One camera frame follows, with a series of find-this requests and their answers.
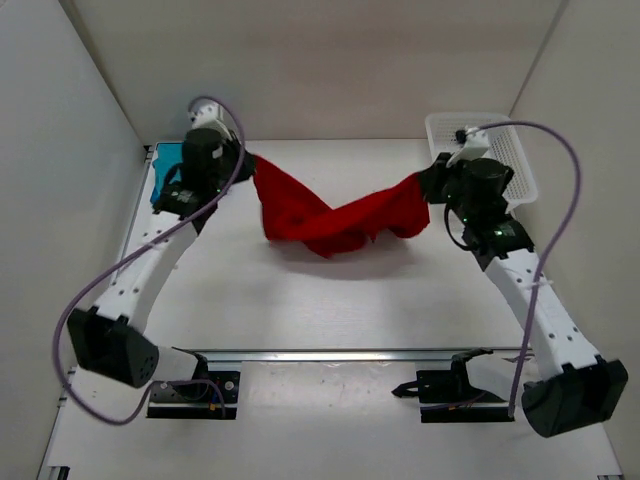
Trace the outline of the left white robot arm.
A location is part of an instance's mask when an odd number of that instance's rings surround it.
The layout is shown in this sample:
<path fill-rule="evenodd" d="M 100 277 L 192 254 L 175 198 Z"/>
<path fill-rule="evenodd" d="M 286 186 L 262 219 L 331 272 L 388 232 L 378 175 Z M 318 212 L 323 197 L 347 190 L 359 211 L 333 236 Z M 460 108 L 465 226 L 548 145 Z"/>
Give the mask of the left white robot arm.
<path fill-rule="evenodd" d="M 142 235 L 146 252 L 120 270 L 93 306 L 74 309 L 67 320 L 79 366 L 134 388 L 163 372 L 171 356 L 144 335 L 156 298 L 215 212 L 212 200 L 254 172 L 234 132 L 192 129 L 179 153 L 177 163 L 158 177 Z"/>

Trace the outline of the teal t shirt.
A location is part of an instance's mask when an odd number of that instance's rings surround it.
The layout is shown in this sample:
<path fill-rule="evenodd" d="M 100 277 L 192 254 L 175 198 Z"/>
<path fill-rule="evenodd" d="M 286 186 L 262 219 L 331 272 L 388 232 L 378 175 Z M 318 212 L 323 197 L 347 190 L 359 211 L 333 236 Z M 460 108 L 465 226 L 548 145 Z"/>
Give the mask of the teal t shirt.
<path fill-rule="evenodd" d="M 158 143 L 155 152 L 156 156 L 152 160 L 154 188 L 158 187 L 161 193 L 166 179 L 169 179 L 170 183 L 181 180 L 177 165 L 182 163 L 182 144 Z"/>

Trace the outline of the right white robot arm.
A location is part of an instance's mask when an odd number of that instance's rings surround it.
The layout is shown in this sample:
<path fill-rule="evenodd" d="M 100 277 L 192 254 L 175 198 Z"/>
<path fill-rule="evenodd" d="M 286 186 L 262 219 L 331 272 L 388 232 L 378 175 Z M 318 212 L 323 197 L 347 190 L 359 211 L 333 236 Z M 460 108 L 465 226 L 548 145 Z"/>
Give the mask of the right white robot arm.
<path fill-rule="evenodd" d="M 537 273 L 539 257 L 525 228 L 507 211 L 503 194 L 511 167 L 490 158 L 448 163 L 441 153 L 419 175 L 427 201 L 444 205 L 464 230 L 458 247 L 471 253 L 498 288 L 527 342 L 524 364 L 490 348 L 452 356 L 446 370 L 419 370 L 397 386 L 397 398 L 416 398 L 424 423 L 508 422 L 513 400 L 544 438 L 609 420 L 628 381 L 621 361 L 605 360 L 581 333 Z"/>

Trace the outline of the blue t shirt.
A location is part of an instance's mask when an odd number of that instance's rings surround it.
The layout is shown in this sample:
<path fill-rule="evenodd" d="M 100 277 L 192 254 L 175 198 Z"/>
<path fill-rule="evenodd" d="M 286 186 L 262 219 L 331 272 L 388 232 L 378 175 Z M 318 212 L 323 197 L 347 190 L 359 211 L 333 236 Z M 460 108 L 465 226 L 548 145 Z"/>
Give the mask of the blue t shirt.
<path fill-rule="evenodd" d="M 160 189 L 158 187 L 155 187 L 151 194 L 150 203 L 154 204 L 159 199 L 159 197 L 160 197 Z"/>

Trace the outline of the red t shirt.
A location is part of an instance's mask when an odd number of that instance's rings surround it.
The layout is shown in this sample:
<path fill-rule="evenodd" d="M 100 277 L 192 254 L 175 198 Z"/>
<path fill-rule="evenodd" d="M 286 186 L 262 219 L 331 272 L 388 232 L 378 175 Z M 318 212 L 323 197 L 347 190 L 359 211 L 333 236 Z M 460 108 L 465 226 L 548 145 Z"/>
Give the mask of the red t shirt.
<path fill-rule="evenodd" d="M 323 258 L 359 250 L 383 231 L 412 238 L 430 223 L 417 173 L 337 208 L 260 156 L 253 181 L 266 239 L 300 242 Z"/>

